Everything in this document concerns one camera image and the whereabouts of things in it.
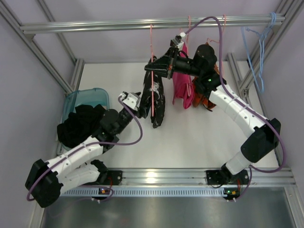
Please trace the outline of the black white patterned trousers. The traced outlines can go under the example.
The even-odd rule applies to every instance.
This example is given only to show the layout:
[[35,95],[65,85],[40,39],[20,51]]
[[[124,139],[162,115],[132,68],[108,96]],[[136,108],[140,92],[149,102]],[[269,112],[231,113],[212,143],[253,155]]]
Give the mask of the black white patterned trousers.
[[150,111],[152,127],[154,129],[160,127],[165,114],[165,95],[162,77],[152,71],[146,71],[139,107],[140,117],[147,118]]

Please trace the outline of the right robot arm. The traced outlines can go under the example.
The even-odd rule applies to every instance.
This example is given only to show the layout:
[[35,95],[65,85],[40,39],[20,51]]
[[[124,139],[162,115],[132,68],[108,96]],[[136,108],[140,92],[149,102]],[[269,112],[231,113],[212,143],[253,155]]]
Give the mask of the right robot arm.
[[236,182],[244,169],[278,146],[281,124],[275,118],[268,120],[261,116],[236,96],[216,72],[216,61],[215,51],[208,44],[200,45],[193,58],[176,47],[170,47],[162,57],[148,63],[144,69],[166,78],[172,78],[175,73],[195,76],[195,91],[221,108],[243,131],[247,140],[240,151],[219,170],[207,172],[209,185],[225,185]]

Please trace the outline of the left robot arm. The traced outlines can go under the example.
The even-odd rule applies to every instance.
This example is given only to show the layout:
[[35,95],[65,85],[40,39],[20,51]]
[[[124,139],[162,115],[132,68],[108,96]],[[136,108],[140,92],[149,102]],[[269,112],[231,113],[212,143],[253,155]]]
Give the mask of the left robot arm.
[[73,188],[107,184],[108,168],[97,157],[114,146],[130,146],[139,142],[121,143],[117,137],[132,120],[138,121],[138,112],[137,107],[124,107],[120,112],[109,109],[97,130],[78,146],[48,161],[35,161],[25,183],[27,201],[35,201],[46,208]]

